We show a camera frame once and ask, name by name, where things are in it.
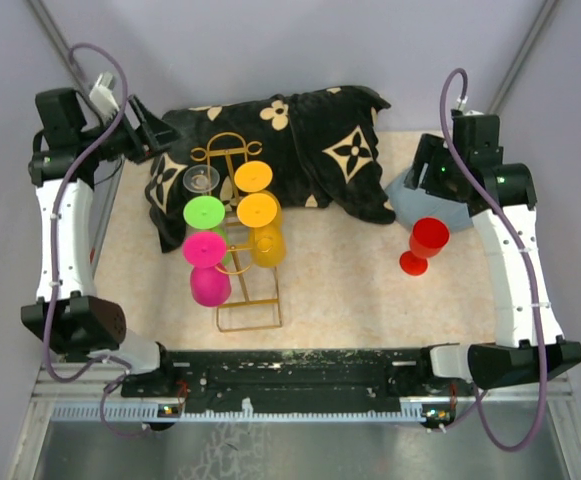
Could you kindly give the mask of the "red plastic wine glass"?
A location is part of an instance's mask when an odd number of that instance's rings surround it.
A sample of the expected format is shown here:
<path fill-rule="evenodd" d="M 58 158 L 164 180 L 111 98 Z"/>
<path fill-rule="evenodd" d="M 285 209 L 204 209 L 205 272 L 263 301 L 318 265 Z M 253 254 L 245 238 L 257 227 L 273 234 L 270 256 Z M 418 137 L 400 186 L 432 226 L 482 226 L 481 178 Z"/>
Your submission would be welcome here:
<path fill-rule="evenodd" d="M 450 231 L 441 220 L 434 217 L 418 220 L 409 237 L 409 249 L 399 258 L 401 269 L 412 276 L 424 274 L 429 260 L 441 252 L 449 239 Z"/>

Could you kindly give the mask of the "clear wine glass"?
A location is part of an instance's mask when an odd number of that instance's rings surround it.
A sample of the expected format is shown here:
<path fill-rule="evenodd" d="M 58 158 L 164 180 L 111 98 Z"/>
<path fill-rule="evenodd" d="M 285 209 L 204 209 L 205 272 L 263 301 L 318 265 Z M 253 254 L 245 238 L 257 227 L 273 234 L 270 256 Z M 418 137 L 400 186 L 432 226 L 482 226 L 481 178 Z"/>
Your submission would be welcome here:
<path fill-rule="evenodd" d="M 218 171 L 208 165 L 196 165 L 186 169 L 183 185 L 194 194 L 210 194 L 219 184 Z"/>

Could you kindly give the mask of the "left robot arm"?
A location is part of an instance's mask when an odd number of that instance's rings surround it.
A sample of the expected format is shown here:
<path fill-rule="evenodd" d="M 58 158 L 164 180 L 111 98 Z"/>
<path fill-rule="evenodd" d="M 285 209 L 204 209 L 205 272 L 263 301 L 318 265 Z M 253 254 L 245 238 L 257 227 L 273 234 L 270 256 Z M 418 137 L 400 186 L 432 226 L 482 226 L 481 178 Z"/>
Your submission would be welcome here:
<path fill-rule="evenodd" d="M 42 221 L 42 264 L 36 299 L 22 307 L 21 321 L 43 342 L 45 356 L 118 362 L 129 374 L 143 374 L 144 387 L 164 397 L 178 384 L 177 371 L 164 364 L 164 347 L 129 330 L 121 306 L 98 296 L 91 265 L 88 227 L 99 164 L 118 158 L 143 163 L 178 137 L 136 96 L 127 103 L 136 126 L 106 100 L 113 118 L 87 128 L 76 90 L 35 97 L 43 127 L 34 137 L 28 172 Z"/>

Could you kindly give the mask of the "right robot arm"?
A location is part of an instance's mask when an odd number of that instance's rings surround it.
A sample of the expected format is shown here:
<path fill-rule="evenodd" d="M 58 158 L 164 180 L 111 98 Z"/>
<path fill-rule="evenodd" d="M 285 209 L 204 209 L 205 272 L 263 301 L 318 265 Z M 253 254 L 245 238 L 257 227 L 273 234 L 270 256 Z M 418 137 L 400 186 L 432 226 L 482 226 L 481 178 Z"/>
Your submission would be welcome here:
<path fill-rule="evenodd" d="M 552 380 L 581 362 L 581 344 L 565 338 L 549 300 L 536 238 L 537 197 L 529 168 L 506 163 L 500 119 L 452 110 L 452 141 L 424 134 L 417 147 L 410 189 L 466 206 L 491 276 L 495 337 L 490 343 L 426 348 L 418 387 L 440 395 L 452 379 L 483 390 L 536 383 L 539 361 Z"/>

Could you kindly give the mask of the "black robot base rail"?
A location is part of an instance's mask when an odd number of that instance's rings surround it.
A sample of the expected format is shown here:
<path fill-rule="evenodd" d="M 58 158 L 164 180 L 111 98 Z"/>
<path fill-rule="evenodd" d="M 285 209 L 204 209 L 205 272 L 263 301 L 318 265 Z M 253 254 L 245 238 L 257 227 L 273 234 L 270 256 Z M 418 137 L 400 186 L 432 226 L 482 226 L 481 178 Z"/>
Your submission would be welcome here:
<path fill-rule="evenodd" d="M 397 412 L 407 397 L 469 395 L 460 379 L 432 377 L 418 348 L 167 351 L 153 373 L 122 384 L 124 398 L 183 400 L 189 413 Z"/>

